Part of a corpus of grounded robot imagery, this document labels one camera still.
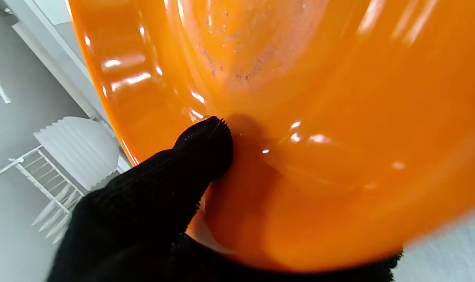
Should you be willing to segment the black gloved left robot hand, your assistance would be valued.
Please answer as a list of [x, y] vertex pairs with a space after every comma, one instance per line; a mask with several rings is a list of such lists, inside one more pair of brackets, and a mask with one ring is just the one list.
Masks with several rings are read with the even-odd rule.
[[341, 271], [292, 274], [237, 264], [185, 234], [233, 160], [225, 120], [208, 117], [90, 192], [74, 208], [48, 282], [392, 282], [403, 253]]

